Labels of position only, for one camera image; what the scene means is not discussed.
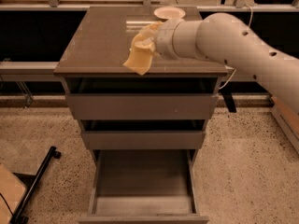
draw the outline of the brown cabinet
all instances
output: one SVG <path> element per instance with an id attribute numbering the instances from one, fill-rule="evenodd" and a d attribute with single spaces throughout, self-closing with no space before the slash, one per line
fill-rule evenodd
<path id="1" fill-rule="evenodd" d="M 186 11 L 197 18 L 195 8 Z M 97 167 L 79 223 L 208 222 L 194 198 L 192 163 L 226 69 L 162 58 L 143 77 L 123 67 L 138 31 L 128 23 L 155 20 L 142 7 L 91 7 L 55 69 Z"/>

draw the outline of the robotic arm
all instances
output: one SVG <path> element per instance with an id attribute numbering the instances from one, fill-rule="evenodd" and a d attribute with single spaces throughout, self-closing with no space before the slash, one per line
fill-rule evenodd
<path id="1" fill-rule="evenodd" d="M 232 15 L 169 20 L 157 30 L 154 45 L 168 59 L 208 58 L 242 70 L 299 116 L 299 60 L 265 44 Z"/>

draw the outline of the open drawer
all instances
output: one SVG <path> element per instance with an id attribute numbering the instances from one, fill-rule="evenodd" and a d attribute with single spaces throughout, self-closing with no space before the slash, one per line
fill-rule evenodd
<path id="1" fill-rule="evenodd" d="M 101 151 L 88 215 L 79 223 L 208 223 L 192 180 L 187 150 Z"/>

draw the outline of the terrazzo floor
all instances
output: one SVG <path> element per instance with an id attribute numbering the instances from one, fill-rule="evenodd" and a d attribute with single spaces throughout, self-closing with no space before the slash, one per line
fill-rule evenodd
<path id="1" fill-rule="evenodd" d="M 77 223 L 87 213 L 95 166 L 64 97 L 0 99 L 0 162 L 34 174 L 50 146 L 53 159 L 29 202 L 32 223 Z M 210 224 L 299 223 L 299 155 L 269 107 L 218 107 L 194 165 L 196 200 Z"/>

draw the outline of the cabinet top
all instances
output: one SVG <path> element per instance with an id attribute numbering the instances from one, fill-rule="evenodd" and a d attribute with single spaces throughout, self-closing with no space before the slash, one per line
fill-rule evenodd
<path id="1" fill-rule="evenodd" d="M 123 63 L 130 53 L 132 39 L 142 27 L 158 21 L 157 7 L 91 7 L 72 37 L 54 73 L 58 76 L 129 75 L 139 76 Z M 181 7 L 185 20 L 201 20 L 196 7 Z M 166 60 L 155 56 L 145 76 L 193 74 L 225 76 L 224 65 L 211 61 Z"/>

